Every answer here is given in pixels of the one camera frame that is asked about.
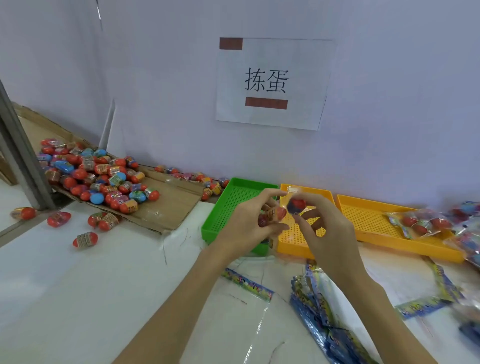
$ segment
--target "paper sign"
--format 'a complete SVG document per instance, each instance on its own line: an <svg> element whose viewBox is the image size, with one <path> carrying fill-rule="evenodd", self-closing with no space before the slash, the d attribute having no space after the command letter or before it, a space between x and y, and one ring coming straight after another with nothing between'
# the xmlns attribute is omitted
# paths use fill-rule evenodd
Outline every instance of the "paper sign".
<svg viewBox="0 0 480 364"><path fill-rule="evenodd" d="M332 40L220 38L216 119L318 130Z"/></svg>

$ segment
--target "yellow tray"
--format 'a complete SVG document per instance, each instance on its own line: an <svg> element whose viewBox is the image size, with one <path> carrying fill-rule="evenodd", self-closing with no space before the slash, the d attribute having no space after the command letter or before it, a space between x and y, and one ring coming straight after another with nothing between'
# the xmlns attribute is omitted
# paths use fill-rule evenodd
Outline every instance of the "yellow tray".
<svg viewBox="0 0 480 364"><path fill-rule="evenodd" d="M302 187L302 186L295 186L293 184L281 184L280 189L282 191L287 191L288 187L297 188L299 191L302 192L309 192L311 194L321 194L323 197L328 198L334 204L332 193L328 190L319 190L317 188L310 188L310 187ZM280 198L280 206L286 206L288 201L288 196ZM307 208L312 209L315 208L314 206L308 206ZM308 223L312 225L318 218L310 218L308 219ZM278 237L278 245L277 251L282 254L288 255L296 255L302 256L307 259L315 259L312 252L308 248L307 242L305 241L300 228L295 220L290 214L287 214L282 222L288 224L290 226L290 230L285 230L283 233L280 234ZM321 228L317 230L317 236L322 236L325 234L325 229Z"/></svg>
<svg viewBox="0 0 480 364"><path fill-rule="evenodd" d="M388 248L403 250L432 258L463 262L461 251L443 244L451 237L450 232L442 232L419 240L406 239L400 227L393 226L385 212L413 211L415 208L384 204L362 198L337 195L336 205L355 226L357 240Z"/></svg>

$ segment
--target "hand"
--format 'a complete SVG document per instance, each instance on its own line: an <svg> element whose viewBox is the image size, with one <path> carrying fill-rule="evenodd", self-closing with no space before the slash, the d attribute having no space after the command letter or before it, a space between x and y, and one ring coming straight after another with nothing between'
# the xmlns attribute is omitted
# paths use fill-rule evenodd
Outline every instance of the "hand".
<svg viewBox="0 0 480 364"><path fill-rule="evenodd" d="M287 192L281 190L265 188L258 196L238 204L210 247L218 250L228 265L247 254L265 238L277 236L283 230L288 230L287 224L273 223L261 228L257 223L261 210L278 206L278 202L272 197L286 194Z"/></svg>
<svg viewBox="0 0 480 364"><path fill-rule="evenodd" d="M358 275L366 274L357 246L353 224L329 200L319 194L298 193L292 198L304 199L313 210L293 215L312 251L317 264L340 289ZM312 225L309 218L319 217ZM324 228L321 238L316 231Z"/></svg>

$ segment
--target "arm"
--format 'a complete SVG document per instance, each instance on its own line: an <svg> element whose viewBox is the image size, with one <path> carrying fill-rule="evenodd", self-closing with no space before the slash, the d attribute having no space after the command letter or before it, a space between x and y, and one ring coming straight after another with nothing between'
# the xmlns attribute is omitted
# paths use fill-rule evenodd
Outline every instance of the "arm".
<svg viewBox="0 0 480 364"><path fill-rule="evenodd" d="M239 204L217 239L200 252L180 285L113 364L178 363L222 271L267 236L278 235L288 229L285 224L263 228L257 224L263 206L277 206L272 197L285 194L280 190L265 189L252 200Z"/></svg>
<svg viewBox="0 0 480 364"><path fill-rule="evenodd" d="M342 290L365 325L385 364L434 364L436 361L404 325L382 286L363 266L352 223L327 199L297 194L316 209L295 215L317 264ZM311 226L309 218L320 217ZM316 230L324 227L325 235Z"/></svg>

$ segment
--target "green tray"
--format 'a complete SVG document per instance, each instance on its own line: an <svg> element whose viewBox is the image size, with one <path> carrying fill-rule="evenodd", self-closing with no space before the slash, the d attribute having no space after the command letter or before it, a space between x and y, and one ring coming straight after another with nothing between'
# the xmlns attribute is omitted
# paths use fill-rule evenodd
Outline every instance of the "green tray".
<svg viewBox="0 0 480 364"><path fill-rule="evenodd" d="M232 178L215 204L212 212L202 226L202 239L210 244L223 229L235 207L243 201L257 196L265 188L278 188L276 184ZM260 243L253 253L265 256L268 253L268 243Z"/></svg>

